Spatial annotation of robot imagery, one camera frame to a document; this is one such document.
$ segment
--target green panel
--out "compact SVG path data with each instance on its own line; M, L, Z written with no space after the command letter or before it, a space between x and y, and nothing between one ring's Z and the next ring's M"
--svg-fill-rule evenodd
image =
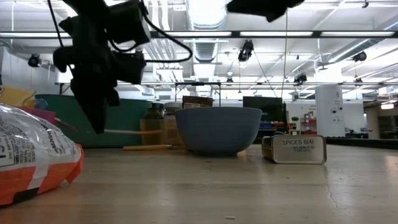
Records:
M49 105L46 110L57 113L57 118L76 127L78 131L60 125L70 139L83 147L123 147L141 145L141 135L104 133L97 135L88 122L74 96L36 95L36 99L44 99ZM121 99L120 106L108 108L106 129L140 130L139 122L146 113L148 101Z

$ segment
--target black monitor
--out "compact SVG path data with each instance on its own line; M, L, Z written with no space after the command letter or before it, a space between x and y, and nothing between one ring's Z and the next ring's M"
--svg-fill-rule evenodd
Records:
M262 110L261 121L284 121L282 98L244 96L243 107Z

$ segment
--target pink object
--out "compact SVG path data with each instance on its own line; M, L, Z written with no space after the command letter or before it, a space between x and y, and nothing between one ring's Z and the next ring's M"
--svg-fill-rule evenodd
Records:
M30 113L34 116L38 116L42 119L47 120L48 122L57 125L57 121L55 120L55 112L52 111L45 111L45 110L38 110L38 109L30 109L30 108L22 108L22 107L18 107L19 109Z

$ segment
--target ceiling light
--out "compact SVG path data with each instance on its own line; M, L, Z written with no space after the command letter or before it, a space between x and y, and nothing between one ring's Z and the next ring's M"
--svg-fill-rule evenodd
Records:
M393 108L394 108L394 105L392 103L381 105L382 110L389 110L389 109L393 109Z
M61 32L60 35L61 38L70 37L66 32ZM48 39L57 37L56 32L0 32L0 39Z
M217 43L228 43L228 40L183 40L184 43L209 43L209 44L217 44Z
M183 31L183 32L166 32L172 37L227 37L231 32L212 32L212 31Z
M141 85L175 85L173 82L142 82Z
M285 36L285 35L294 36L294 37L300 37L300 36L308 37L308 36L312 35L312 32L307 32L307 31L305 31L305 32L303 32L303 31L287 31L287 32L284 32L284 31L269 31L269 32L267 32L267 31L265 31L265 32L264 31L259 31L259 32L249 31L249 32L241 32L241 37L246 37L246 36L255 36L255 37L258 37L258 36L264 36L264 37L277 36L277 37L280 37L280 36Z
M225 83L221 83L222 85L229 85L230 83L227 83L227 82L225 82ZM248 85L257 85L257 83L252 83L252 82L244 82L244 83L239 83L240 85L242 85L242 86L248 86Z
M322 37L334 37L334 36L347 36L347 37L357 37L357 36L383 36L389 37L392 36L395 32L391 31L336 31L336 32L322 32Z

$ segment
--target plastic bag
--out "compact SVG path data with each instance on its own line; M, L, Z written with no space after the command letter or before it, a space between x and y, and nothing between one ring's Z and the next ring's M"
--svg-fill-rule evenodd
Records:
M69 184L83 168L83 150L48 121L0 104L0 205Z

